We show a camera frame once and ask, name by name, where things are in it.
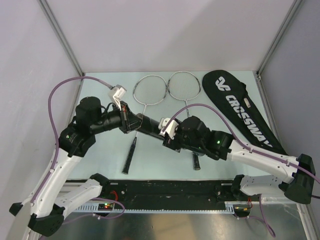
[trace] reflective floor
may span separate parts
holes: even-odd
[[[306,240],[294,204],[263,206],[277,240]],[[81,213],[73,213],[70,218]],[[251,216],[261,217],[259,205]],[[62,226],[49,240],[271,240],[266,227],[255,219],[237,220],[230,214],[137,214],[110,220],[91,216]]]

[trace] table top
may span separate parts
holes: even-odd
[[[161,72],[94,72],[87,76],[99,78],[111,85],[122,85],[127,89],[123,101],[128,103],[133,113],[142,113],[144,106],[134,100],[133,88],[137,81],[147,75],[159,75],[168,82],[174,71]],[[200,82],[208,71],[191,71]],[[246,84],[246,89],[252,101],[261,112],[266,122],[267,115],[259,94],[254,73],[252,71],[230,71],[238,80]],[[95,96],[106,106],[110,103],[108,97],[109,89],[104,85],[86,79],[84,80],[79,95],[79,101],[84,97]],[[188,101],[188,104],[202,103],[215,105],[210,101],[202,89],[198,97]],[[161,118],[171,118],[185,103],[176,100],[167,94],[166,98],[159,104],[148,106],[145,115],[160,121]],[[211,110],[204,107],[190,108],[190,115],[200,118],[211,130],[229,132],[220,118]],[[183,120],[187,117],[186,111],[177,118]],[[240,139],[246,141],[245,137],[230,123]],[[88,179],[92,174],[100,173],[109,179],[163,179],[163,180],[222,180],[233,179],[236,175],[244,174],[250,176],[262,176],[268,173],[254,167],[232,162],[230,160],[213,160],[207,156],[199,157],[201,170],[193,170],[192,154],[190,151],[181,150],[177,153],[169,148],[163,147],[158,139],[138,134],[135,152],[130,165],[129,174],[122,174],[130,145],[136,132],[123,134],[120,130],[104,132],[96,135],[96,143],[88,150],[85,157],[69,175],[69,179]]]

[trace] racket cover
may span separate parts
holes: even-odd
[[[253,145],[287,155],[254,102],[246,85],[224,70],[214,70],[202,79],[202,87],[213,104]]]

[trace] racket handle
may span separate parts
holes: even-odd
[[[133,142],[132,142],[132,144],[130,146],[130,150],[129,150],[128,156],[126,157],[126,160],[125,160],[125,163],[124,163],[124,167],[123,167],[123,170],[122,170],[123,174],[128,174],[129,173],[131,160],[132,160],[132,157],[134,156],[134,152],[135,152],[135,149],[136,149],[136,143],[137,143],[137,137],[134,137]]]
[[[194,152],[192,153],[192,160],[193,160],[193,170],[200,170],[200,163],[199,163],[199,158],[198,155],[195,154]]]

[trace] white wall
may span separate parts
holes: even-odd
[[[48,0],[84,72],[257,70],[294,0]]]
[[[313,158],[320,175],[320,1],[305,1],[262,73],[284,149]],[[320,185],[314,183],[314,194]],[[320,224],[320,201],[312,208]]]
[[[38,182],[54,150],[47,99],[60,81],[76,76],[36,0],[3,1],[0,8],[0,238]],[[58,130],[67,123],[76,83],[53,97]]]

